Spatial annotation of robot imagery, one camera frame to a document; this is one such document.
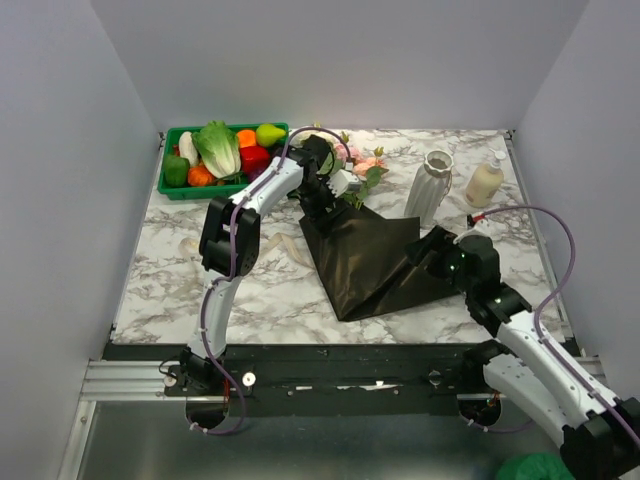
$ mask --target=marble table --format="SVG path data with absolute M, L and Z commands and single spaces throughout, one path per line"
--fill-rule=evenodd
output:
M 455 167 L 453 185 L 434 221 L 456 233 L 476 211 L 463 198 L 464 188 L 493 150 L 506 151 L 501 132 L 453 130 L 348 131 L 363 153 L 384 147 L 389 173 L 366 205 L 386 218 L 403 214 L 415 172 L 434 149 L 449 151 Z M 522 203 L 510 161 L 493 205 Z M 197 245 L 208 200 L 174 202 L 154 188 L 112 335 L 117 344 L 186 343 L 196 324 L 203 270 Z M 313 268 L 298 220 L 295 200 L 282 200 L 262 221 L 261 245 L 277 234 L 292 239 L 296 260 L 279 243 L 263 252 L 236 295 L 229 321 L 229 343 L 459 343 L 480 342 L 487 332 L 469 317 L 460 296 L 352 323 L 336 320 Z M 534 306 L 550 290 L 538 244 L 526 211 L 491 217 L 491 236 L 501 257 L 503 279 Z M 550 305 L 543 322 L 561 340 L 560 315 Z

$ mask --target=pink flower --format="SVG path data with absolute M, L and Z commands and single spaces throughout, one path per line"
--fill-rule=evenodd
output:
M 379 158 L 369 157 L 366 160 L 363 159 L 360 163 L 356 163 L 356 166 L 353 167 L 353 173 L 364 177 L 371 167 L 387 168 L 387 165 Z
M 341 143 L 339 143 L 338 145 L 335 146 L 335 151 L 338 159 L 341 160 L 342 163 L 346 163 L 347 150 L 344 148 L 344 146 Z M 353 162 L 356 165 L 364 161 L 364 157 L 362 156 L 362 153 L 360 153 L 360 150 L 358 150 L 356 147 L 352 147 L 351 145 L 349 145 L 349 152 L 351 152 L 351 157 L 353 158 Z

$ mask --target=gray wall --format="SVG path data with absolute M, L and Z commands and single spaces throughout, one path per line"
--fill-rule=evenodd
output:
M 533 202 L 561 214 L 576 237 L 564 298 L 578 340 L 625 395 L 640 395 L 638 21 L 637 0 L 591 0 L 515 139 Z M 542 224 L 563 272 L 567 241 Z
M 0 478 L 55 478 L 158 137 L 87 1 L 0 15 Z
M 93 0 L 160 128 L 513 128 L 586 0 Z

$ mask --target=gray floor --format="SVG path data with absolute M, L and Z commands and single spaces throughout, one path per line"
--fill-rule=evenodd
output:
M 522 414 L 507 407 L 500 424 Z M 79 478 L 489 479 L 506 459 L 555 451 L 537 428 L 489 435 L 426 415 L 250 419 L 231 437 L 190 432 L 175 403 L 98 405 Z

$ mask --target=green tray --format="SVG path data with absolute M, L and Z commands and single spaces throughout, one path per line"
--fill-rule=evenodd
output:
M 233 132 L 239 132 L 240 130 L 255 130 L 261 123 L 247 123 L 242 125 L 227 125 L 229 130 Z M 274 123 L 276 127 L 282 128 L 289 135 L 289 125 L 286 123 Z M 164 144 L 164 154 L 173 153 L 173 146 L 178 144 L 180 135 L 184 132 L 199 132 L 202 127 L 179 127 L 171 128 L 167 132 L 167 139 Z M 284 145 L 287 137 L 282 138 L 278 143 Z M 169 197 L 170 200 L 194 200 L 197 198 L 213 198 L 213 197 L 228 197 L 234 193 L 239 192 L 245 188 L 248 183 L 238 183 L 235 185 L 220 185 L 210 187 L 170 187 L 164 181 L 164 172 L 160 172 L 160 178 L 158 179 L 158 192 Z

